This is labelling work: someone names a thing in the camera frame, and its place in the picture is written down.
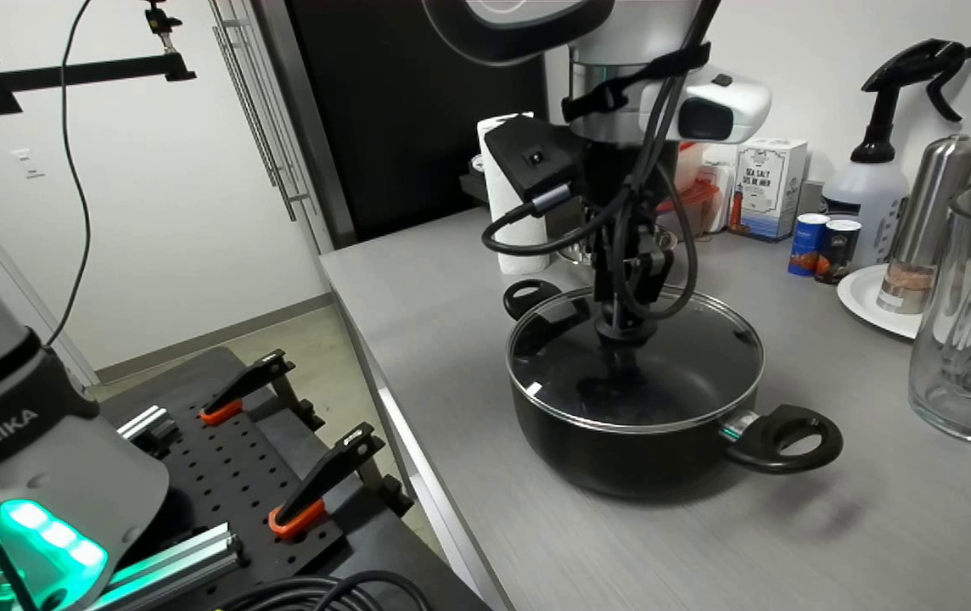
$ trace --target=white box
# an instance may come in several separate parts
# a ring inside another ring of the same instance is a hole
[[[807,174],[805,138],[751,138],[736,149],[729,229],[783,242],[790,235]]]

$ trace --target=spray bottle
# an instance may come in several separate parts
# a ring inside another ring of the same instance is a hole
[[[907,200],[907,177],[898,169],[898,149],[890,142],[899,88],[932,82],[927,98],[949,121],[961,121],[955,106],[943,98],[943,86],[964,68],[971,47],[958,40],[923,40],[890,59],[864,90],[878,94],[866,138],[852,154],[852,163],[837,169],[823,195],[833,212],[858,212],[864,235],[852,266],[878,266],[890,255],[898,235],[898,212]]]

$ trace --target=kitchen counter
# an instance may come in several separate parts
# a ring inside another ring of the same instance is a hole
[[[523,442],[505,381],[504,279],[483,211],[324,259],[384,421],[453,565],[497,606],[964,611],[971,444],[907,400],[910,344],[790,279],[788,247],[720,235],[700,288],[766,340],[761,406],[840,421],[846,455],[807,475],[725,467],[665,501],[581,492]],[[554,280],[575,286],[570,266]]]

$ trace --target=pot rim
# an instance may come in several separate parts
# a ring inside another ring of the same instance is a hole
[[[587,297],[587,295],[590,295],[590,293],[581,288],[581,293],[562,293],[562,295],[554,295],[554,297]],[[707,410],[707,413],[691,418],[691,421],[664,421],[664,424],[616,424],[616,421],[595,421],[595,418],[568,413],[568,410],[562,410],[562,406],[542,400],[536,391],[534,391],[534,384],[523,386],[523,384],[518,381],[514,350],[505,353],[509,384],[521,391],[521,396],[523,396],[531,406],[551,413],[554,421],[565,421],[565,424],[575,424],[575,427],[583,427],[583,432],[597,432],[597,433],[649,436],[649,433],[677,433],[677,432],[707,427],[707,424],[715,424],[715,421],[726,421],[726,413],[740,410],[749,400],[757,400],[757,386],[761,386],[761,376],[766,376],[766,344],[761,344],[761,331],[751,327],[751,320],[744,320],[740,313],[735,313],[725,297],[707,295],[707,293],[693,293],[693,297],[703,297],[715,313],[729,315],[729,320],[736,320],[740,327],[749,327],[749,329],[755,331],[755,340],[757,340],[757,350],[761,350],[761,353],[757,353],[761,362],[757,362],[757,374],[755,374],[751,386],[749,386],[744,395],[736,395],[735,400],[726,400],[725,406],[716,406],[716,410]]]

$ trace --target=white wall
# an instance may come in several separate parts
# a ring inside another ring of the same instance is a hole
[[[0,68],[57,65],[78,0],[0,0]],[[160,53],[143,0],[93,0],[76,62]],[[177,47],[202,74],[72,88],[72,138],[94,211],[94,255],[72,320],[111,365],[325,293],[307,228],[268,185],[202,0]],[[63,313],[78,266],[78,195],[57,138],[57,88],[0,118],[0,242]]]
[[[864,138],[873,107],[864,82],[923,38],[971,44],[971,0],[725,0],[715,62],[774,90],[766,135],[807,138],[813,180],[826,180]],[[951,103],[971,133],[971,77]],[[938,118],[923,88],[907,90],[895,135],[907,177],[943,133],[951,126]]]

